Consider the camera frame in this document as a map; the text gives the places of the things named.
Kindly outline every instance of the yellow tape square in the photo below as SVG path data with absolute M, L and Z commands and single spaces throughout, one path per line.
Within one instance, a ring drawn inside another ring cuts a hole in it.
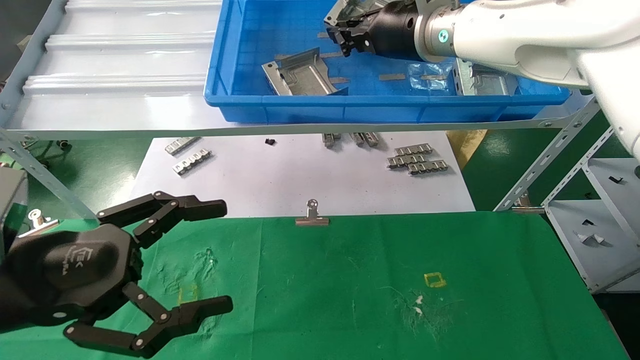
M 426 282 L 427 286 L 429 286 L 430 288 L 442 288 L 444 286 L 447 286 L 447 282 L 442 278 L 442 274 L 439 272 L 430 272 L 428 274 L 424 274 L 424 282 Z

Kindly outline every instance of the corrugated metal panel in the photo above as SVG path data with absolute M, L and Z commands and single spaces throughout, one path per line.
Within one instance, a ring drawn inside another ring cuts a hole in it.
M 224 121 L 202 98 L 220 8 L 211 0 L 70 0 L 6 128 L 134 130 L 194 114 Z

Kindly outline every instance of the green floor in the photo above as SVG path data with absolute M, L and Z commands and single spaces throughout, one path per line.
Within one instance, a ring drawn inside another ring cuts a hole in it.
M 596 116 L 529 189 L 532 203 L 539 204 L 608 127 L 604 116 Z M 556 133 L 555 129 L 487 132 L 463 170 L 476 209 L 493 209 Z M 151 139 L 74 140 L 66 155 L 53 145 L 45 158 L 51 172 L 91 210 L 98 211 L 127 200 L 150 143 Z M 37 143 L 31 149 L 33 154 L 42 158 L 47 144 Z M 598 156 L 628 157 L 628 154 L 612 138 Z M 558 199 L 584 199 L 588 193 L 597 199 L 588 180 L 579 173 Z M 33 179 L 29 182 L 29 207 L 39 208 L 53 218 L 77 217 Z

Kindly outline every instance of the small black part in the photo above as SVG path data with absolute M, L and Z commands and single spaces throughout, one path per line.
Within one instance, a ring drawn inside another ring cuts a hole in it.
M 619 179 L 616 179 L 616 178 L 615 178 L 615 177 L 613 177 L 613 176 L 609 176 L 609 180 L 613 181 L 613 182 L 614 182 L 614 183 L 616 183 L 616 184 L 620 184 L 620 183 L 622 183 L 622 177 L 621 177 L 621 178 L 619 178 Z

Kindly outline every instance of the white shelf board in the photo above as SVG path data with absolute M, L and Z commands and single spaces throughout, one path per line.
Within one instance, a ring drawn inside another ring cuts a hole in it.
M 636 240 L 640 239 L 640 179 L 634 174 L 638 165 L 634 158 L 590 159 L 582 168 L 622 230 Z M 623 182 L 616 184 L 609 176 L 622 177 Z
M 474 211 L 471 196 L 443 131 L 379 133 L 376 148 L 357 147 L 343 134 L 332 149 L 320 134 L 203 138 L 176 157 L 164 148 L 174 138 L 155 139 L 140 167 L 131 197 L 157 190 L 171 195 L 224 199 L 227 217 L 302 217 L 309 199 L 321 216 Z M 409 176 L 389 170 L 394 148 L 429 143 L 430 160 L 445 160 L 446 172 Z M 215 157 L 183 177 L 172 166 L 206 148 Z
M 606 289 L 640 268 L 640 249 L 613 218 L 602 200 L 562 200 L 548 205 L 548 217 L 565 250 L 592 293 Z M 582 225 L 585 219 L 594 225 Z M 598 234 L 603 245 L 582 243 L 574 233 Z

